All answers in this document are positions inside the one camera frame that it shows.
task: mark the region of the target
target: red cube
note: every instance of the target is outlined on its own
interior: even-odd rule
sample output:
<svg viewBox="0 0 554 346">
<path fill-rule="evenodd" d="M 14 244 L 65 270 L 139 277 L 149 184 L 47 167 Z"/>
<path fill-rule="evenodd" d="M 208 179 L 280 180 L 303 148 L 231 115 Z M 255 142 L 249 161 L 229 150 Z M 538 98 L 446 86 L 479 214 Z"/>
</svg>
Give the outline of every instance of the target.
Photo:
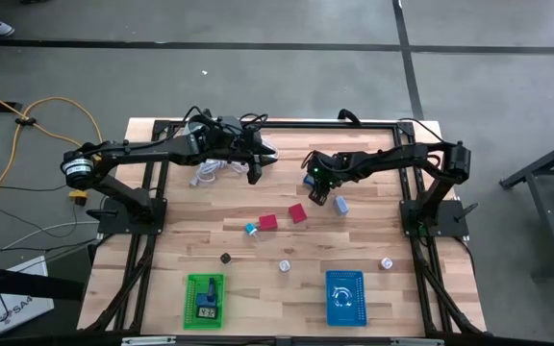
<svg viewBox="0 0 554 346">
<path fill-rule="evenodd" d="M 277 216 L 275 216 L 275 214 L 260 216 L 259 224 L 260 224 L 260 229 L 263 231 L 276 229 Z"/>
<path fill-rule="evenodd" d="M 294 221 L 294 223 L 299 223 L 307 220 L 307 214 L 303 209 L 303 205 L 301 205 L 300 203 L 289 207 L 288 211 L 290 212 L 290 216 L 292 217 L 292 221 Z"/>
</svg>

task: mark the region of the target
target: blue cube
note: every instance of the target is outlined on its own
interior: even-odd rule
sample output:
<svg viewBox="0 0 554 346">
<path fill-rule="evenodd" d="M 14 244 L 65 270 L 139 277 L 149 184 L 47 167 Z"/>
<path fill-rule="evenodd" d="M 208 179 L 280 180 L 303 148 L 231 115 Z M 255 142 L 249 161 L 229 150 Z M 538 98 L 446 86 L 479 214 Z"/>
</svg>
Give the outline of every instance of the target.
<svg viewBox="0 0 554 346">
<path fill-rule="evenodd" d="M 339 216 L 344 216 L 349 211 L 349 208 L 347 207 L 347 204 L 345 203 L 345 198 L 343 198 L 342 196 L 337 196 L 337 198 L 335 198 L 335 201 L 333 202 L 333 204 L 335 205 L 335 210 L 337 211 L 337 214 Z"/>
</svg>

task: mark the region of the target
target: small black object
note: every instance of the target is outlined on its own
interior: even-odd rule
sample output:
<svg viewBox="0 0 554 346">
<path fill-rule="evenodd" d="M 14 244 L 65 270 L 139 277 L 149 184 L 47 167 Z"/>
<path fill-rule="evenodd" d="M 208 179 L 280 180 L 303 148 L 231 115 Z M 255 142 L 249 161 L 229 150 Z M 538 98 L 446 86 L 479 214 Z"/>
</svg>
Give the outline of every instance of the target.
<svg viewBox="0 0 554 346">
<path fill-rule="evenodd" d="M 34 118 L 27 118 L 27 119 L 16 118 L 14 122 L 20 126 L 34 126 L 34 124 L 36 124 L 38 121 L 35 120 Z"/>
<path fill-rule="evenodd" d="M 221 260 L 222 263 L 227 264 L 227 263 L 230 263 L 230 260 L 232 258 L 230 257 L 230 255 L 228 253 L 224 253 L 223 255 L 221 255 L 221 257 L 219 259 Z"/>
<path fill-rule="evenodd" d="M 460 216 L 455 216 L 454 220 L 457 221 L 457 222 L 461 222 L 461 220 L 465 219 L 466 216 L 472 212 L 473 210 L 475 210 L 476 208 L 478 207 L 478 204 L 477 203 L 474 203 L 472 205 L 469 205 L 467 208 L 463 209 L 463 213 L 460 215 Z"/>
</svg>

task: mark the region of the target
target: wooden tabletop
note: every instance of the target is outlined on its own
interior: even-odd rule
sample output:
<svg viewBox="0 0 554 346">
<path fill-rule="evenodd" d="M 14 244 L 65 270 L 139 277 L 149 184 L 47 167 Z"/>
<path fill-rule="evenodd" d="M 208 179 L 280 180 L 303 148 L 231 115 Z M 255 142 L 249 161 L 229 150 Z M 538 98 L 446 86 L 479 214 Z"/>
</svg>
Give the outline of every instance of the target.
<svg viewBox="0 0 554 346">
<path fill-rule="evenodd" d="M 130 119 L 126 138 L 146 141 L 154 118 Z M 439 132 L 435 121 L 425 125 Z M 423 335 L 420 304 L 409 240 L 402 235 L 398 203 L 402 199 L 396 170 L 376 173 L 358 184 L 331 191 L 343 196 L 350 212 L 336 215 L 332 200 L 324 207 L 307 197 L 300 163 L 311 150 L 376 151 L 393 146 L 384 130 L 263 129 L 279 148 L 279 161 L 265 167 L 256 185 L 231 169 L 217 173 L 213 184 L 189 187 L 197 167 L 171 164 L 165 197 L 166 226 L 158 237 L 142 325 L 143 334 L 228 335 Z M 415 125 L 416 140 L 434 138 Z M 153 184 L 157 183 L 156 165 Z M 119 166 L 116 178 L 140 186 L 144 164 Z M 428 186 L 431 178 L 425 174 Z M 293 224 L 288 207 L 301 203 L 308 219 Z M 257 239 L 244 234 L 248 222 L 277 214 L 279 228 L 260 231 Z M 121 285 L 130 237 L 115 235 L 97 251 L 79 328 L 93 322 Z M 480 329 L 485 329 L 476 282 L 467 252 L 452 238 L 438 238 L 441 271 L 447 291 Z M 233 260 L 222 264 L 219 256 Z M 379 261 L 390 258 L 391 270 Z M 289 260 L 282 273 L 278 263 Z M 327 270 L 361 270 L 365 274 L 368 324 L 364 328 L 326 324 L 324 275 Z M 187 275 L 224 273 L 224 326 L 217 331 L 186 331 L 182 327 Z M 132 316 L 136 290 L 128 308 Z M 440 325 L 437 300 L 430 294 L 434 321 Z"/>
</svg>

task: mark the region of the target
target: small blue block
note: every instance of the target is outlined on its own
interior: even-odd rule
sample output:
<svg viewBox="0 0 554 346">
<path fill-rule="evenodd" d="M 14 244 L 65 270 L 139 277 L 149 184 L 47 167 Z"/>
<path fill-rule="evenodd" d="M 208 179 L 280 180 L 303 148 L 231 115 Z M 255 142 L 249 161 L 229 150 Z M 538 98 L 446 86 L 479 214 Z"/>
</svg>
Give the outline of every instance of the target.
<svg viewBox="0 0 554 346">
<path fill-rule="evenodd" d="M 248 235 L 253 235 L 255 232 L 258 231 L 258 229 L 256 229 L 256 225 L 252 223 L 248 223 L 245 225 L 245 231 L 247 232 Z"/>
<path fill-rule="evenodd" d="M 335 201 L 333 202 L 335 205 L 335 210 L 337 211 L 337 214 L 339 216 L 344 216 L 349 211 L 349 208 L 347 207 L 347 204 L 345 203 L 345 199 L 341 196 L 337 196 L 335 198 Z"/>
<path fill-rule="evenodd" d="M 303 178 L 303 184 L 314 187 L 314 184 L 315 184 L 314 177 L 311 177 L 309 174 L 306 175 L 305 178 Z"/>
</svg>

